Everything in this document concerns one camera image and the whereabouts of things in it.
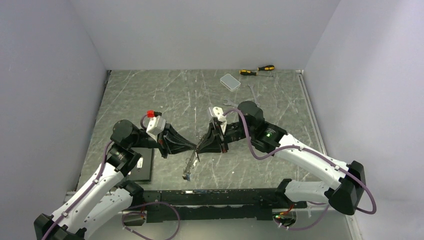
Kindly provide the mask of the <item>blue capped key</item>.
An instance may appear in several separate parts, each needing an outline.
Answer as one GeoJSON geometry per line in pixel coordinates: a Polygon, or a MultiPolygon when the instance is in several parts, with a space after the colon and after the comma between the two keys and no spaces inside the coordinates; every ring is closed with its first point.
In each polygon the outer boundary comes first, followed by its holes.
{"type": "Polygon", "coordinates": [[[190,178],[190,174],[184,174],[183,176],[182,176],[182,178],[185,180],[185,181],[191,181],[191,178],[190,178]]]}

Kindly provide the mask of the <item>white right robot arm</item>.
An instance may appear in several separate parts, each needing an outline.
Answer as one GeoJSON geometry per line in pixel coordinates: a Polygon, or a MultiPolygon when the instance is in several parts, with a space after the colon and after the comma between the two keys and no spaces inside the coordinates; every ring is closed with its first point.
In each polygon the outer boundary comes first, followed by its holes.
{"type": "Polygon", "coordinates": [[[246,140],[256,160],[280,158],[318,177],[318,181],[306,182],[283,179],[275,194],[280,207],[308,201],[329,204],[348,216],[356,211],[366,212],[359,202],[370,191],[360,162],[346,163],[309,147],[285,129],[265,121],[263,110],[252,101],[244,101],[228,111],[209,107],[208,114],[209,129],[198,144],[197,153],[226,153],[230,143],[246,140]]]}

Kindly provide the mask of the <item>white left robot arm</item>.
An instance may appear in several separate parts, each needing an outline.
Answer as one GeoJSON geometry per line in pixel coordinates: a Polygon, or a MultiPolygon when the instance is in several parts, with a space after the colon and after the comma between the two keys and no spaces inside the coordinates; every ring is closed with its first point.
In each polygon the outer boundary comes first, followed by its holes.
{"type": "Polygon", "coordinates": [[[117,212],[139,209],[144,190],[132,180],[124,180],[142,154],[134,148],[157,148],[161,155],[192,151],[196,144],[181,136],[161,116],[153,117],[147,129],[131,121],[118,121],[106,145],[103,159],[89,180],[60,208],[34,221],[38,240],[87,240],[117,212]]]}

